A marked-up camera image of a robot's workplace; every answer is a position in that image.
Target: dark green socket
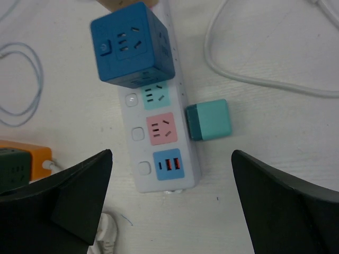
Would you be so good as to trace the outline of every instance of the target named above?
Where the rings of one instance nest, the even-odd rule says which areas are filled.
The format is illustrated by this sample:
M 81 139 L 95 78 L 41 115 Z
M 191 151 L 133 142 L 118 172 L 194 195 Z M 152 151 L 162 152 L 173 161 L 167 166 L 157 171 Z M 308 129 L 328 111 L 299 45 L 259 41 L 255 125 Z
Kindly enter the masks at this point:
M 0 148 L 0 194 L 29 184 L 31 160 L 29 152 Z

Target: blue cube socket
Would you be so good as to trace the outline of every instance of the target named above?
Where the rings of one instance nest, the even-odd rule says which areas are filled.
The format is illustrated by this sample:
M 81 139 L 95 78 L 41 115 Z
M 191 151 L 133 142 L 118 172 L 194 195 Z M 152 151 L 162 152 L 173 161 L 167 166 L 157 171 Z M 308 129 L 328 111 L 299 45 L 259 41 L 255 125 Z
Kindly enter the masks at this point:
M 167 28 L 143 3 L 91 23 L 101 81 L 138 88 L 175 76 Z

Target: white button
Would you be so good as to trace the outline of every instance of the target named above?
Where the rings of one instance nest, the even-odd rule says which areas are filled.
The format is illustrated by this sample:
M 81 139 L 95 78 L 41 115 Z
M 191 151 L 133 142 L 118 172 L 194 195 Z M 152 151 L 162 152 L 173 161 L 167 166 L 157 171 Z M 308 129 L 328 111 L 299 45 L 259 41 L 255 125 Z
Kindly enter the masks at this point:
M 140 162 L 138 165 L 139 173 L 142 176 L 147 176 L 150 174 L 150 164 L 146 161 Z
M 138 98 L 136 94 L 129 94 L 126 96 L 126 105 L 128 107 L 134 107 L 138 104 Z
M 142 128 L 135 128 L 132 130 L 132 138 L 134 141 L 140 141 L 145 138 L 144 130 Z

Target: pink socket module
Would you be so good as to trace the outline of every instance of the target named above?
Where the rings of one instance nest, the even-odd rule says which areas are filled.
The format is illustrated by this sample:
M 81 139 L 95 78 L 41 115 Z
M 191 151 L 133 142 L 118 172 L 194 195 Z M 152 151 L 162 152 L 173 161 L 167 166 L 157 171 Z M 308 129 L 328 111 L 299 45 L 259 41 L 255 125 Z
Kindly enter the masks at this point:
M 173 113 L 148 117 L 146 122 L 152 146 L 172 143 L 178 140 Z

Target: white cable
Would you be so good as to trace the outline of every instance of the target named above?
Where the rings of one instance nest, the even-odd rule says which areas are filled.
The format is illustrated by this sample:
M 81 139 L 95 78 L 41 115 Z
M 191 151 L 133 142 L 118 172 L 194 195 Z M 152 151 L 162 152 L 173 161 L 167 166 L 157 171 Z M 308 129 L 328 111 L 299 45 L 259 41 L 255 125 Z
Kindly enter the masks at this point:
M 4 20 L 15 9 L 15 7 L 17 6 L 17 4 L 19 2 L 20 2 L 20 0 L 15 0 L 15 2 L 5 12 L 5 14 L 0 17 L 0 22 L 2 20 Z M 26 53 L 24 53 L 20 50 L 11 50 L 11 51 L 3 52 L 3 50 L 5 50 L 6 48 L 8 48 L 10 46 L 20 46 L 20 47 L 25 47 L 26 49 L 28 49 L 32 53 L 33 58 L 36 62 L 36 65 L 34 64 L 32 59 L 28 55 L 26 55 Z M 39 106 L 39 103 L 40 103 L 40 97 L 41 97 L 41 93 L 42 93 L 42 89 L 43 89 L 43 69 L 42 69 L 42 64 L 41 64 L 40 58 L 38 57 L 37 53 L 30 46 L 28 46 L 25 43 L 10 42 L 10 43 L 7 43 L 3 46 L 0 46 L 0 60 L 4 59 L 5 57 L 12 55 L 12 54 L 21 55 L 30 63 L 30 65 L 32 66 L 32 68 L 34 70 L 35 76 L 37 78 L 37 83 L 38 83 L 38 91 L 37 91 L 33 101 L 29 104 L 29 106 L 24 111 L 19 112 L 19 113 L 13 113 L 13 112 L 6 110 L 5 108 L 3 108 L 0 105 L 0 112 L 6 114 L 8 116 L 23 116 L 23 115 L 26 115 L 26 114 L 28 115 L 25 120 L 23 120 L 22 122 L 20 122 L 18 124 L 11 124 L 11 123 L 5 122 L 4 120 L 0 119 L 0 123 L 5 125 L 5 126 L 20 127 L 20 126 L 26 124 L 26 122 L 28 122 L 29 120 L 31 120 L 32 117 L 34 116 L 35 112 L 38 109 L 38 106 Z
M 15 9 L 15 7 L 17 6 L 17 4 L 20 2 L 20 0 L 15 0 L 15 2 L 12 4 L 12 6 L 5 12 L 4 15 L 2 15 L 0 17 L 0 22 L 2 20 L 4 20 L 8 15 L 10 15 L 10 13 Z
M 118 227 L 113 217 L 109 214 L 102 213 L 94 244 L 93 246 L 89 246 L 87 254 L 113 254 L 117 234 Z
M 56 173 L 59 173 L 60 171 L 62 171 L 61 168 L 59 168 L 57 165 L 55 165 L 55 163 L 51 160 L 45 160 L 43 163 L 42 163 L 42 167 L 44 169 L 50 169 L 52 170 L 52 175 L 56 174 Z
M 322 97 L 322 98 L 339 98 L 339 90 L 330 91 L 330 90 L 321 90 L 315 88 L 309 88 L 300 85 L 294 85 L 290 83 L 280 82 L 280 81 L 273 81 L 268 79 L 261 79 L 261 78 L 253 78 L 244 75 L 239 75 L 237 73 L 225 70 L 220 68 L 212 59 L 211 56 L 211 32 L 213 27 L 218 19 L 220 13 L 224 9 L 225 5 L 228 3 L 228 0 L 222 0 L 218 8 L 216 9 L 206 31 L 206 36 L 203 45 L 203 53 L 204 58 L 206 60 L 207 65 L 217 74 L 229 78 L 238 82 L 248 83 L 257 86 L 287 90 L 293 93 L 300 93 L 305 95 L 310 95 L 314 97 Z
M 323 10 L 329 20 L 339 29 L 339 15 L 327 0 L 318 0 L 319 7 Z

